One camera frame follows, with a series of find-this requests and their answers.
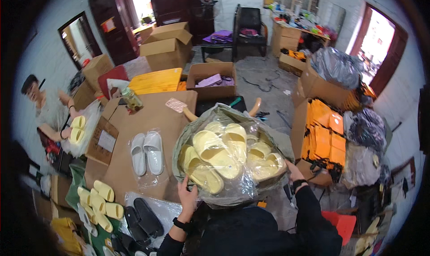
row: green bag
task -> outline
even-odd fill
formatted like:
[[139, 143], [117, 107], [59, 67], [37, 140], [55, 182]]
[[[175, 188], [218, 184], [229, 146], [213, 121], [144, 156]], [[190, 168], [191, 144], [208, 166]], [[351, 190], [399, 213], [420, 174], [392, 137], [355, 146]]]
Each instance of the green bag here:
[[[227, 105], [217, 103], [213, 108], [205, 111], [198, 119], [189, 123], [179, 136], [173, 150], [172, 171], [176, 179], [182, 182], [186, 176], [184, 170], [178, 165], [178, 158], [184, 144], [192, 145], [193, 136], [204, 130], [207, 124], [213, 121], [220, 122], [223, 126], [231, 123], [240, 124], [245, 128], [247, 134], [257, 136], [260, 140], [273, 146], [273, 150], [283, 158], [294, 163], [294, 154], [288, 135], [277, 132], [258, 119], [252, 118], [248, 113], [241, 113]], [[244, 202], [261, 199], [268, 195], [272, 189], [279, 188], [284, 183], [286, 172], [255, 184], [251, 175], [246, 170], [243, 175], [232, 180], [224, 180], [224, 189], [218, 194], [209, 194], [198, 186], [199, 197], [212, 208], [233, 207]], [[189, 189], [195, 183], [188, 181]]]

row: door frame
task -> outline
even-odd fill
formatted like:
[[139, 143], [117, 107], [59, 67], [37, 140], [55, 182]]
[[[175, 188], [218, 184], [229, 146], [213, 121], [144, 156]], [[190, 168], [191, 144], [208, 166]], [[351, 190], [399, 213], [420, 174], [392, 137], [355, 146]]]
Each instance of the door frame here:
[[402, 58], [403, 52], [405, 51], [406, 42], [408, 40], [407, 32], [392, 18], [386, 15], [384, 12], [374, 7], [373, 5], [366, 2], [365, 11], [363, 15], [363, 21], [357, 34], [357, 38], [352, 46], [352, 56], [358, 55], [361, 45], [363, 44], [364, 37], [366, 36], [367, 30], [370, 25], [370, 18], [372, 17], [372, 9], [384, 16], [388, 21], [394, 25], [394, 35], [391, 40], [390, 47], [387, 51], [387, 56], [382, 62], [376, 75], [373, 77], [369, 86], [373, 89], [376, 96], [379, 96], [384, 88], [387, 86], [391, 77], [397, 69], [397, 66]]
[[73, 61], [73, 64], [75, 64], [75, 66], [76, 66], [76, 68], [77, 68], [78, 70], [81, 70], [81, 69], [82, 69], [82, 66], [79, 64], [79, 62], [77, 62], [77, 61], [75, 61], [75, 60], [73, 59], [73, 55], [72, 55], [72, 54], [70, 54], [70, 52], [68, 51], [66, 40], [65, 40], [65, 39], [63, 39], [63, 36], [62, 36], [62, 35], [63, 35], [63, 29], [67, 28], [67, 26], [69, 26], [71, 23], [75, 22], [78, 18], [81, 18], [81, 17], [83, 18], [83, 22], [84, 22], [84, 23], [86, 23], [86, 25], [88, 26], [88, 28], [90, 28], [91, 34], [90, 34], [90, 35], [88, 35], [87, 33], [85, 33], [85, 36], [86, 36], [86, 38], [87, 38], [87, 40], [88, 40], [89, 44], [90, 44], [90, 45], [91, 45], [91, 47], [92, 47], [92, 51], [94, 52], [94, 55], [95, 55], [95, 56], [99, 56], [99, 55], [102, 55], [102, 54], [103, 54], [103, 53], [101, 52], [101, 50], [100, 50], [99, 44], [97, 43], [97, 41], [96, 41], [96, 39], [95, 39], [95, 37], [94, 37], [94, 34], [93, 34], [93, 32], [92, 32], [92, 29], [91, 29], [91, 27], [89, 26], [89, 22], [88, 22], [88, 19], [86, 18], [85, 11], [83, 11], [83, 12], [79, 13], [77, 16], [75, 16], [75, 17], [73, 17], [72, 19], [70, 19], [69, 21], [67, 21], [64, 25], [62, 25], [62, 26], [57, 30], [57, 31], [58, 31], [58, 33], [59, 33], [59, 35], [60, 35], [60, 39], [61, 39], [61, 41], [63, 42], [64, 48], [66, 48], [67, 53], [68, 53], [68, 54], [69, 54], [69, 56], [70, 56], [70, 59]]

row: wooden handle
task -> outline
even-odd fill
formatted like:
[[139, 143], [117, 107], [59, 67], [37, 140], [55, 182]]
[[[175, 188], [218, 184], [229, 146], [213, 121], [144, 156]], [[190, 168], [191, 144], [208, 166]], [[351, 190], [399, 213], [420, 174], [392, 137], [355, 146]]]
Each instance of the wooden handle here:
[[184, 107], [182, 111], [184, 112], [188, 120], [190, 120], [191, 122], [195, 121], [198, 118], [196, 115], [192, 114], [187, 107]]
[[255, 105], [254, 105], [254, 107], [251, 109], [251, 111], [249, 112], [249, 115], [251, 116], [251, 117], [254, 117], [255, 116], [255, 114], [257, 114], [257, 111], [258, 111], [258, 109], [260, 108], [260, 105], [261, 105], [261, 98], [257, 98], [256, 100], [255, 100]]

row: black chair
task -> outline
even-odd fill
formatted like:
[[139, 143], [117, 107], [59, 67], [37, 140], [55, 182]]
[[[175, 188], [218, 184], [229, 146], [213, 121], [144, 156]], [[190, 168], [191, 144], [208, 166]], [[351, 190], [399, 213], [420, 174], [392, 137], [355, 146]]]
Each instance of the black chair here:
[[[240, 36], [240, 31], [243, 28], [255, 29], [259, 36], [245, 37]], [[262, 57], [266, 56], [267, 52], [267, 26], [261, 22], [261, 14], [259, 8], [236, 6], [233, 21], [233, 57], [237, 56], [237, 47], [240, 45], [257, 46]]]

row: plastic bag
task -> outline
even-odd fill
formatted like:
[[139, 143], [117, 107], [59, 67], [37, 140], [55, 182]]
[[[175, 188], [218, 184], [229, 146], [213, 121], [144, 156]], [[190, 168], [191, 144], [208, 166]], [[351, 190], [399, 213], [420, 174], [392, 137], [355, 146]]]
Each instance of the plastic bag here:
[[[155, 239], [151, 238], [151, 244], [149, 245], [149, 247], [159, 248], [164, 240], [164, 237], [169, 232], [170, 228], [173, 226], [173, 219], [175, 217], [178, 217], [182, 212], [182, 206], [179, 203], [158, 200], [135, 192], [126, 192], [126, 195], [124, 197], [126, 206], [132, 207], [133, 202], [136, 198], [143, 198], [163, 225], [164, 235]], [[121, 219], [121, 225], [119, 230], [129, 236], [132, 236], [127, 227], [127, 221], [123, 217]]]
[[353, 123], [347, 129], [347, 139], [359, 145], [373, 148], [381, 156], [385, 140], [384, 120], [371, 109], [363, 109], [352, 116]]
[[314, 53], [310, 65], [321, 78], [352, 90], [358, 87], [363, 62], [332, 47], [321, 48]]
[[69, 139], [61, 141], [61, 147], [66, 153], [70, 153], [73, 157], [78, 158], [85, 153], [85, 150], [88, 146], [88, 143], [91, 139], [92, 134], [94, 133], [95, 127], [99, 122], [99, 118], [101, 116], [100, 109], [100, 101], [94, 100], [91, 104], [87, 106], [87, 108], [82, 109], [78, 112], [80, 115], [85, 117], [85, 126], [83, 128], [84, 135], [82, 140], [73, 144], [69, 141]]
[[137, 134], [128, 142], [128, 146], [133, 175], [141, 192], [169, 180], [159, 128]]
[[379, 179], [381, 168], [375, 167], [373, 156], [372, 149], [349, 143], [346, 152], [346, 167], [340, 181], [348, 189], [375, 184]]
[[294, 162], [287, 135], [217, 103], [179, 136], [172, 171], [181, 182], [187, 173], [189, 188], [197, 184], [202, 200], [223, 208], [278, 187], [285, 177], [285, 158]]

